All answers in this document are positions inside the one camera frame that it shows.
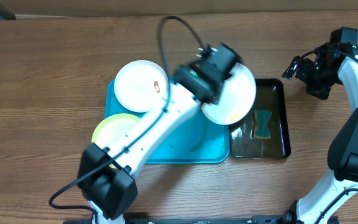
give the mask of black tray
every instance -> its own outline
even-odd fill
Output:
[[[283,83],[276,78],[256,79],[255,103],[249,113],[230,126],[231,154],[235,158],[286,158],[291,154]],[[254,111],[269,110],[270,138],[254,139]]]

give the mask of yellow plate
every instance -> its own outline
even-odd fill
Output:
[[[123,137],[140,118],[133,114],[115,114],[98,124],[92,135],[92,142],[97,144],[101,149],[106,147],[111,141],[116,141]]]

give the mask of wooden table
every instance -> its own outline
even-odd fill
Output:
[[[221,166],[145,166],[130,212],[152,218],[240,218],[281,214],[327,170],[328,147],[350,115],[336,85],[329,100],[281,77],[292,58],[358,29],[358,11],[183,16],[205,42],[235,49],[257,78],[285,87],[292,154],[287,160],[235,160]],[[89,212],[55,210],[48,199],[75,177],[83,149],[103,119],[106,89],[133,60],[160,63],[161,17],[0,21],[0,223],[61,223]],[[197,44],[177,22],[164,41],[171,69]],[[74,188],[57,203],[86,204]],[[358,223],[358,195],[337,215]]]

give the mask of wood grain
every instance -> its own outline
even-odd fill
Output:
[[[89,217],[59,211],[48,198],[76,177],[80,156],[103,119],[106,89],[133,60],[160,63],[161,17],[0,21],[0,223],[60,223]],[[329,100],[283,80],[292,58],[329,39],[341,26],[358,28],[358,11],[263,12],[184,16],[208,43],[235,49],[257,78],[285,88],[292,154],[287,160],[146,166],[129,212],[153,218],[239,218],[281,214],[327,170],[328,147],[349,117],[341,86]],[[173,70],[194,58],[197,44],[171,22],[164,32]],[[86,204],[78,189],[58,203]],[[358,195],[337,215],[358,223]]]
[[[21,17],[145,16],[266,11],[358,9],[358,0],[0,0],[6,10]]]

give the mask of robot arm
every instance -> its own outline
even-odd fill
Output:
[[[341,129],[328,152],[330,170],[305,197],[293,206],[293,221],[304,224],[328,222],[330,216],[357,191],[343,195],[346,189],[358,189],[358,63],[346,56],[321,50],[338,50],[358,59],[357,30],[341,28],[331,40],[316,49],[314,62],[295,57],[283,77],[296,77],[307,84],[306,92],[326,100],[334,83],[344,85],[352,115]]]
[[[225,80],[240,62],[240,56],[224,44],[218,49],[208,47],[199,60],[180,66],[175,72],[175,84],[171,83],[168,89],[171,97],[161,99],[160,106],[145,114],[132,130],[106,146],[92,144],[84,151],[78,178],[119,155],[111,166],[78,184],[83,196],[98,211],[99,224],[113,223],[122,217],[137,196],[134,178],[146,160],[203,103],[218,103]]]

